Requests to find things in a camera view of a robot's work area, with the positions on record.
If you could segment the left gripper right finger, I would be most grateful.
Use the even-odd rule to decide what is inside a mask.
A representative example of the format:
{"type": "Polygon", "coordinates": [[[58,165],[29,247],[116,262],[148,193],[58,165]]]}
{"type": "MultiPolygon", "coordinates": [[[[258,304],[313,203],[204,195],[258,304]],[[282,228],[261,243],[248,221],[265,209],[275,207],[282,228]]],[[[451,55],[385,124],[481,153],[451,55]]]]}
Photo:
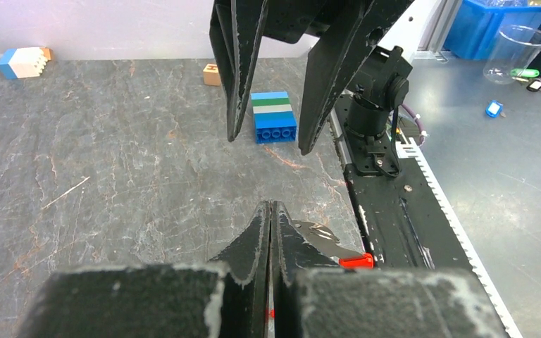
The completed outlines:
{"type": "Polygon", "coordinates": [[[505,337],[478,278],[462,269],[346,269],[272,204],[277,337],[505,337]]]}

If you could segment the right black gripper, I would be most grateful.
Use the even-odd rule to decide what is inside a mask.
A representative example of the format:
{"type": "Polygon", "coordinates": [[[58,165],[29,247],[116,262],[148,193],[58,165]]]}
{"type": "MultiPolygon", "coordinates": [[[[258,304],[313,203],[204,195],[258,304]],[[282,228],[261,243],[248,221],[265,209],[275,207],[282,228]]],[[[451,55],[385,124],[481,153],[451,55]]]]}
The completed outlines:
{"type": "Polygon", "coordinates": [[[412,1],[214,1],[209,38],[227,102],[227,138],[240,133],[261,38],[287,44],[320,37],[310,50],[298,145],[309,154],[338,96],[412,1]]]}

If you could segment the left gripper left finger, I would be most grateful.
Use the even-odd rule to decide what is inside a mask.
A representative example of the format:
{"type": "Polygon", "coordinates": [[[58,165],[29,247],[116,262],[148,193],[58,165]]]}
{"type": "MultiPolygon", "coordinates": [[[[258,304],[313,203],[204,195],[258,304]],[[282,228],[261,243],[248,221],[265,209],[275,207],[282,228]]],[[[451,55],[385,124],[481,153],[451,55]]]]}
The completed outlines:
{"type": "Polygon", "coordinates": [[[54,273],[19,337],[266,337],[271,205],[203,263],[54,273]]]}

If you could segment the keyring with blue red tags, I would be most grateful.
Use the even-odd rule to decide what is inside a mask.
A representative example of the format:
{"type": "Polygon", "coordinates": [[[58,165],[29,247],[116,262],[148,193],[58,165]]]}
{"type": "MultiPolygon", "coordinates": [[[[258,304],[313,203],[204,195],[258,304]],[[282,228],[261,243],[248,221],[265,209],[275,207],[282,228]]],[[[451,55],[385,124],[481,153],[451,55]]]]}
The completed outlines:
{"type": "Polygon", "coordinates": [[[361,253],[340,246],[340,239],[327,226],[304,220],[294,220],[293,226],[322,254],[338,262],[346,269],[373,269],[371,253],[361,253]]]}

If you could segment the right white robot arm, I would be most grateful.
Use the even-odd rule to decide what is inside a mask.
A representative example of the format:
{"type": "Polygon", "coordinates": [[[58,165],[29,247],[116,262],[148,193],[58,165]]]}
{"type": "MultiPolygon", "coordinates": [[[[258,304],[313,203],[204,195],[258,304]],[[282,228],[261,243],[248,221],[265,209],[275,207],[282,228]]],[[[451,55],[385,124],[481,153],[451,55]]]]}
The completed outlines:
{"type": "Polygon", "coordinates": [[[317,38],[307,56],[299,118],[299,149],[309,154],[340,99],[353,96],[343,122],[360,175],[400,174],[393,146],[378,141],[396,134],[399,107],[409,91],[410,63],[400,46],[381,39],[410,1],[214,1],[209,38],[227,101],[227,138],[240,133],[261,40],[293,44],[317,38]]]}

